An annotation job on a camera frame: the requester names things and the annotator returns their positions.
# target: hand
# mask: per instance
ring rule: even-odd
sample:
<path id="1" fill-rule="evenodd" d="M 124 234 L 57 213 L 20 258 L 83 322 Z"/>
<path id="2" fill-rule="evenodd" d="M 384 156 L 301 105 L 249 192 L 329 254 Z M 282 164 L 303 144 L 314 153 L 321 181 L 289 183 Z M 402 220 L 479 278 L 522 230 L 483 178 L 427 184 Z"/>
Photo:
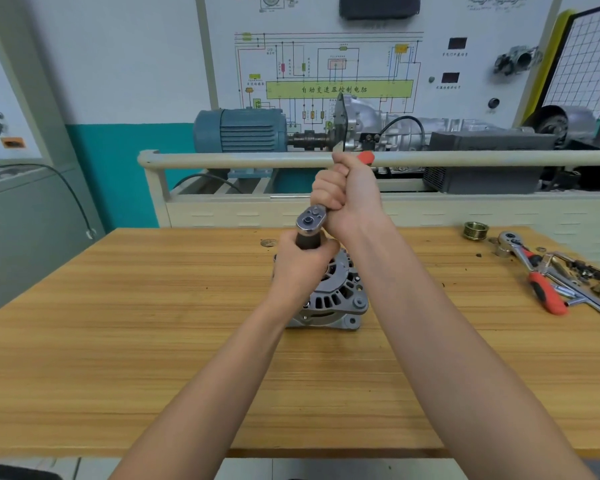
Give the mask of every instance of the hand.
<path id="1" fill-rule="evenodd" d="M 315 176 L 311 204 L 331 209 L 325 229 L 350 246 L 357 230 L 384 216 L 373 171 L 350 153 L 334 153 L 335 165 Z"/>
<path id="2" fill-rule="evenodd" d="M 273 268 L 273 280 L 266 301 L 287 319 L 309 299 L 320 283 L 329 261 L 340 250 L 340 243 L 322 234 L 318 249 L 302 250 L 296 246 L 296 231 L 284 231 L 278 240 L 278 255 Z"/>

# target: blue electric motor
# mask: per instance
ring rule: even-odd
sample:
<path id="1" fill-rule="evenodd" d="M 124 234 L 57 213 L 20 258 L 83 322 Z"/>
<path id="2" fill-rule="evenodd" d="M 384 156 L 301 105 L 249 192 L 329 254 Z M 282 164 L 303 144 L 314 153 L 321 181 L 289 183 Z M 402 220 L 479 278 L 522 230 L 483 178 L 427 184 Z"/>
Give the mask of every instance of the blue electric motor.
<path id="1" fill-rule="evenodd" d="M 198 153 L 286 152 L 287 119 L 277 108 L 200 111 L 193 140 Z"/>

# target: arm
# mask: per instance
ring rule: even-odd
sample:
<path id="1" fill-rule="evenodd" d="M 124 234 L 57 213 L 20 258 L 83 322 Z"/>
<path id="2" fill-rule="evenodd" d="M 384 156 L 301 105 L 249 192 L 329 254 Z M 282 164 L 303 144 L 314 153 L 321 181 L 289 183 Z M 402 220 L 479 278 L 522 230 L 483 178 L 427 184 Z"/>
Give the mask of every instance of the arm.
<path id="1" fill-rule="evenodd" d="M 320 282 L 340 244 L 302 251 L 280 237 L 271 289 L 209 363 L 136 440 L 112 480 L 213 479 L 269 368 L 285 325 Z"/>
<path id="2" fill-rule="evenodd" d="M 318 174 L 398 362 L 460 467 L 474 479 L 593 479 L 560 428 L 428 274 L 381 206 L 375 177 L 350 155 Z"/>

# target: wooden table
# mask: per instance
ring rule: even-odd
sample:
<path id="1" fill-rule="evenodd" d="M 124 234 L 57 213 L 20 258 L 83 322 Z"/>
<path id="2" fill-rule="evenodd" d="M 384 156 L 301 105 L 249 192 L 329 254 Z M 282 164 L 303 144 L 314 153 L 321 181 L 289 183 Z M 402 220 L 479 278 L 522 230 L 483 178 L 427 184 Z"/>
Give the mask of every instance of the wooden table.
<path id="1" fill-rule="evenodd" d="M 275 248 L 260 240 L 278 233 L 119 229 L 1 309 L 0 456 L 121 456 L 264 296 Z M 546 313 L 486 241 L 402 233 L 578 453 L 600 458 L 600 314 Z M 370 309 L 355 332 L 285 332 L 230 454 L 446 451 Z"/>

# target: floor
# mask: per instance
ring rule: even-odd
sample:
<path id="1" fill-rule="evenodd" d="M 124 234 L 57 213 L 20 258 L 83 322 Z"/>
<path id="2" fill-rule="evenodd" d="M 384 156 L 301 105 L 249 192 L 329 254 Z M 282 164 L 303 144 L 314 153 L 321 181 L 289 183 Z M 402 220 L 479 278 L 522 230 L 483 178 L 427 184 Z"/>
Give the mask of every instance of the floor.
<path id="1" fill-rule="evenodd" d="M 54 472 L 63 480 L 106 480 L 119 458 L 2 459 Z M 600 461 L 587 462 L 600 477 Z M 228 458 L 216 480 L 466 480 L 454 460 L 290 460 Z"/>

